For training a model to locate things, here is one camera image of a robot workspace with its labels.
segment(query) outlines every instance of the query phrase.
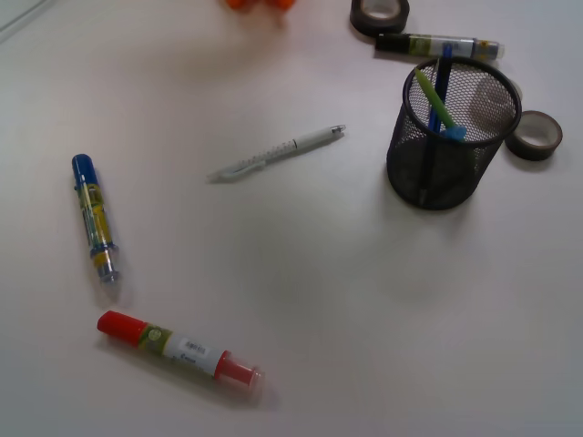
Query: blue pen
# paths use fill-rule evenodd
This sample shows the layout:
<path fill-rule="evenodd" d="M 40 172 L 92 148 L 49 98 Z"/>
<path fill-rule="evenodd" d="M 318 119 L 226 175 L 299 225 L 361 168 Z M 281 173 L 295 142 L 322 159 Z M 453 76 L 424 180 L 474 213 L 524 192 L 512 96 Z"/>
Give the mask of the blue pen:
<path fill-rule="evenodd" d="M 445 97 L 447 95 L 447 87 L 449 86 L 449 74 L 452 70 L 452 46 L 451 44 L 446 44 L 444 46 L 444 56 L 437 61 L 437 78 L 435 79 L 435 91 L 439 98 L 445 103 Z M 441 121 L 437 118 L 437 114 L 433 109 L 429 114 L 429 128 L 433 130 L 436 134 L 441 132 Z"/>
<path fill-rule="evenodd" d="M 444 46 L 444 56 L 437 59 L 436 70 L 437 77 L 435 78 L 435 91 L 439 98 L 445 103 L 445 96 L 447 94 L 447 86 L 449 85 L 449 74 L 452 69 L 452 47 L 450 44 Z M 431 108 L 429 112 L 429 128 L 436 134 L 441 132 L 441 120 L 437 118 L 437 114 Z M 421 161 L 421 172 L 419 178 L 419 203 L 423 205 L 427 197 L 427 188 L 433 176 L 433 166 L 435 163 L 435 144 L 431 138 L 427 139 L 423 160 Z"/>

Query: blue marker cap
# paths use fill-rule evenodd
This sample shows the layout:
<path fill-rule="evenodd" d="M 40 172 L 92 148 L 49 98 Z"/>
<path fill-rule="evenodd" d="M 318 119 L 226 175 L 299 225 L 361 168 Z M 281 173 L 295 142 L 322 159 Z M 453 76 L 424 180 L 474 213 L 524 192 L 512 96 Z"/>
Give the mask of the blue marker cap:
<path fill-rule="evenodd" d="M 77 184 L 76 188 L 81 187 L 81 176 L 85 177 L 86 183 L 98 185 L 93 161 L 91 161 L 90 157 L 87 155 L 75 155 L 72 164 L 75 183 Z"/>

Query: pen holder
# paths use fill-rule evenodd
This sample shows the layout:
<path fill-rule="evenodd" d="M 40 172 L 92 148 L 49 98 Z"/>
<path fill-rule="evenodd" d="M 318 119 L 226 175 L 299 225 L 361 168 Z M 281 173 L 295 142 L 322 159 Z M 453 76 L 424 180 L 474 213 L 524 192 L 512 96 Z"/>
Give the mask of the pen holder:
<path fill-rule="evenodd" d="M 418 67 L 434 85 L 436 62 Z M 431 107 L 412 71 L 386 157 L 396 193 L 423 209 L 449 209 L 469 198 L 522 113 L 516 89 L 497 69 L 465 57 L 451 62 L 445 106 L 455 123 L 467 129 L 465 140 L 448 139 L 429 128 Z"/>

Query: black tape roll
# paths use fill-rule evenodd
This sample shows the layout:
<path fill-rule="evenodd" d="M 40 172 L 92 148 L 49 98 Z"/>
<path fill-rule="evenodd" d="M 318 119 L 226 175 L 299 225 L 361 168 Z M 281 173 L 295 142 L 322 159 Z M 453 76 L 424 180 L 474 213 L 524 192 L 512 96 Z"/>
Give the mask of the black tape roll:
<path fill-rule="evenodd" d="M 549 158 L 563 140 L 557 121 L 538 111 L 525 111 L 516 130 L 506 139 L 506 146 L 517 157 L 529 161 Z"/>
<path fill-rule="evenodd" d="M 353 0 L 350 22 L 361 34 L 372 37 L 403 32 L 409 16 L 409 2 L 407 0 L 393 1 L 397 6 L 394 10 L 387 7 L 386 11 L 381 12 L 380 9 L 378 13 L 375 13 L 366 7 L 370 1 Z"/>

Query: brown tape roll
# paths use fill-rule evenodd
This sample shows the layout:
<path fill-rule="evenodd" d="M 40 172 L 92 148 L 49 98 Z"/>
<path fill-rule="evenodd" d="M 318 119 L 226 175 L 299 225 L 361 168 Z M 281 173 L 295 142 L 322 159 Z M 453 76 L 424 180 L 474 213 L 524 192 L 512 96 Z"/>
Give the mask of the brown tape roll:
<path fill-rule="evenodd" d="M 506 146 L 517 157 L 529 161 L 549 158 L 563 140 L 557 121 L 538 111 L 525 111 L 516 130 L 506 139 Z"/>

